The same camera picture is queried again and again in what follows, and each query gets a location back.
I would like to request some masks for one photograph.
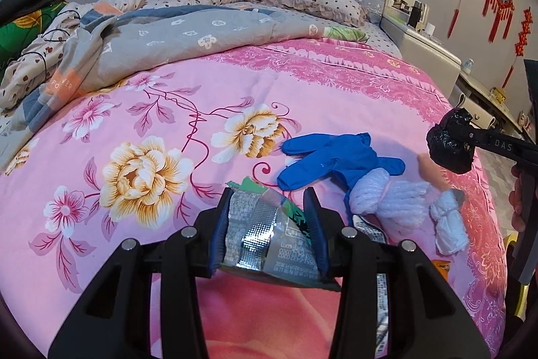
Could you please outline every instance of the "nightstand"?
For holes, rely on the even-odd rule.
[[[429,75],[448,98],[461,71],[461,60],[388,14],[383,14],[380,26],[400,49],[404,61]]]

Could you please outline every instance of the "floor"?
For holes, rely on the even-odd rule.
[[[478,156],[488,177],[499,227],[502,236],[505,237],[514,232],[510,223],[513,209],[508,202],[508,195],[514,190],[515,177],[510,172],[510,169],[515,162],[483,149],[478,150]]]

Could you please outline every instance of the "black plastic bag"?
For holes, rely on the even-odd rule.
[[[469,125],[471,120],[472,116],[466,109],[452,109],[426,135],[431,159],[455,174],[465,174],[471,170],[474,146],[452,139],[447,127],[454,123]]]

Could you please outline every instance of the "orange label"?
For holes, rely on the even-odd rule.
[[[68,102],[75,90],[79,88],[80,83],[82,83],[82,79],[73,69],[69,69],[65,74],[56,70],[45,90],[61,101]]]

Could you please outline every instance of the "pink bedsheet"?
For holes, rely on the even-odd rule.
[[[226,181],[248,175],[274,185],[287,163],[282,139],[369,132],[373,148],[402,158],[403,177],[417,181],[416,155],[427,151],[426,132],[448,108],[418,69],[369,46],[331,40],[246,46],[138,73],[63,109],[0,177],[2,295],[46,354],[123,239],[159,241],[192,224],[216,204]],[[451,261],[448,281],[495,354],[506,265],[491,195],[477,158],[468,174],[447,176],[468,195],[462,214],[470,250],[441,257],[430,219],[402,238]],[[322,205],[344,212],[337,187],[315,187]],[[286,195],[300,203],[300,193]],[[223,273],[199,281],[198,291],[212,359],[327,357],[337,293]],[[152,300],[158,354],[158,293]]]

